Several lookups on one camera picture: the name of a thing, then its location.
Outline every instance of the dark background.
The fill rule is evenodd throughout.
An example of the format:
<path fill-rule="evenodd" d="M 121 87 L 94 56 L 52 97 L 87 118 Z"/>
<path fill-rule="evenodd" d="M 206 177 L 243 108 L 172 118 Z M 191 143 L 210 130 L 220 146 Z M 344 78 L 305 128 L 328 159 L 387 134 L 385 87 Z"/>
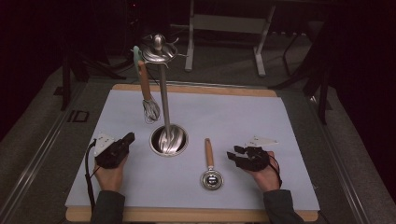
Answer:
<path fill-rule="evenodd" d="M 189 1 L 143 2 L 159 4 L 158 8 L 169 7 L 171 13 L 162 20 L 152 20 L 144 13 L 147 6 L 132 0 L 2 0 L 0 138 L 21 116 L 47 77 L 61 66 L 65 42 L 95 60 L 105 61 L 107 55 L 125 55 L 139 36 L 150 29 L 163 29 L 169 21 L 188 24 Z M 224 15 L 261 13 L 259 7 L 248 11 L 249 7 L 236 7 L 238 1 L 227 2 L 229 5 L 222 7 Z M 198 9 L 209 11 L 211 7 L 213 4 L 206 5 L 203 1 Z M 292 31 L 295 24 L 282 22 L 280 18 L 288 17 L 292 11 L 296 13 L 295 8 L 280 7 L 272 29 Z M 334 35 L 343 43 L 331 76 L 331 85 L 337 89 L 393 200 L 396 199 L 395 11 L 393 1 L 364 0 L 357 1 L 341 15 Z M 131 28 L 130 23 L 136 18 L 144 20 Z"/>

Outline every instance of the gray carpet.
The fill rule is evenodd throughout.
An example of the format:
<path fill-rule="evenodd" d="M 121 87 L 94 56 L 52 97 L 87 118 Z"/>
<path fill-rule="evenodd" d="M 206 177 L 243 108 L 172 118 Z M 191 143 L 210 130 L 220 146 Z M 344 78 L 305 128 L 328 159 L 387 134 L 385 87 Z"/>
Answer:
<path fill-rule="evenodd" d="M 225 84 L 265 88 L 288 78 L 281 61 L 282 50 L 288 45 L 289 37 L 271 35 L 264 46 L 267 77 L 258 77 L 251 47 L 233 47 L 220 43 L 195 45 L 193 70 L 184 72 L 184 59 L 178 57 L 169 63 L 167 79 L 172 81 Z M 180 53 L 186 46 L 177 45 Z M 309 49 L 309 41 L 300 37 L 288 59 L 295 68 Z M 158 77 L 156 66 L 150 65 L 150 73 Z M 124 81 L 109 79 L 90 71 L 92 78 L 85 83 L 73 82 L 76 101 L 68 110 L 61 112 L 62 98 L 53 96 L 61 85 L 61 70 L 54 73 L 31 103 L 23 117 L 0 144 L 0 202 L 5 202 L 20 174 L 35 153 L 48 143 L 48 154 L 36 174 L 30 188 L 9 223 L 69 223 L 64 220 L 64 202 L 67 198 L 86 146 L 92 136 L 108 91 L 115 83 L 136 83 L 135 70 L 120 71 L 128 77 Z M 351 209 L 343 177 L 337 172 L 338 161 L 333 159 L 333 147 L 342 158 L 347 177 L 361 200 L 370 223 L 394 223 L 396 208 L 386 192 L 364 145 L 356 133 L 346 112 L 340 105 L 336 93 L 330 91 L 327 111 L 328 125 L 318 122 L 314 106 L 300 91 L 301 81 L 279 91 L 288 109 L 292 128 L 302 151 L 305 165 L 316 188 L 320 209 L 330 223 L 359 223 Z M 71 110 L 89 111 L 87 122 L 67 122 Z M 52 125 L 61 123 L 54 139 L 47 139 Z M 315 223 L 326 223 L 319 216 Z"/>

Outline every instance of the person's left hand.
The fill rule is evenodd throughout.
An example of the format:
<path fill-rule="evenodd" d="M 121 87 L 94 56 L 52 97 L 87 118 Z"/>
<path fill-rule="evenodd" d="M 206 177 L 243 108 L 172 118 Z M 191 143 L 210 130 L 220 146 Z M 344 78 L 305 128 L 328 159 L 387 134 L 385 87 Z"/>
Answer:
<path fill-rule="evenodd" d="M 101 190 L 111 190 L 115 192 L 120 191 L 123 178 L 123 166 L 127 158 L 128 155 L 122 160 L 119 167 L 114 169 L 105 169 L 95 164 L 94 171 L 99 168 L 96 171 L 95 176 L 99 182 Z"/>

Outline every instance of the hand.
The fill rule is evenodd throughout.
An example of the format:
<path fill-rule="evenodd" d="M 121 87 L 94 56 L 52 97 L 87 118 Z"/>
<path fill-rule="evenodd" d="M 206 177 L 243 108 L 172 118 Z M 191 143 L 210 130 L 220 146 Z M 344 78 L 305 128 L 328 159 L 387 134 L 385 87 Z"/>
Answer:
<path fill-rule="evenodd" d="M 279 171 L 279 166 L 274 160 L 275 154 L 273 151 L 268 151 L 268 155 L 270 155 L 270 163 Z M 244 170 L 245 172 L 251 174 L 256 181 L 259 188 L 262 192 L 280 189 L 279 179 L 277 178 L 277 174 L 273 168 L 270 166 L 265 167 L 265 169 L 260 170 L 258 172 L 253 172 L 249 170 Z"/>
<path fill-rule="evenodd" d="M 123 178 L 123 166 L 127 158 L 128 155 L 122 160 L 119 167 L 114 169 L 105 169 L 95 164 L 95 176 L 102 190 L 120 191 Z"/>

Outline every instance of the white tag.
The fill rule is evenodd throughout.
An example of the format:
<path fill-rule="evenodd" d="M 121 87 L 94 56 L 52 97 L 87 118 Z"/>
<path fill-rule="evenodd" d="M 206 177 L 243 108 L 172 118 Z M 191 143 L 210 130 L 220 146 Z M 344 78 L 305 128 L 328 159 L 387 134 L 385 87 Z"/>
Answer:
<path fill-rule="evenodd" d="M 113 137 L 108 136 L 105 133 L 99 133 L 98 138 L 96 140 L 96 146 L 95 146 L 95 151 L 93 152 L 93 156 L 94 157 L 99 156 L 99 154 L 105 151 L 105 149 L 108 148 L 113 143 L 114 143 Z"/>
<path fill-rule="evenodd" d="M 250 139 L 248 142 L 245 143 L 245 146 L 247 146 L 247 147 L 263 147 L 263 146 L 270 146 L 270 145 L 274 145 L 274 144 L 278 144 L 278 142 L 274 139 L 254 136 L 252 139 Z"/>

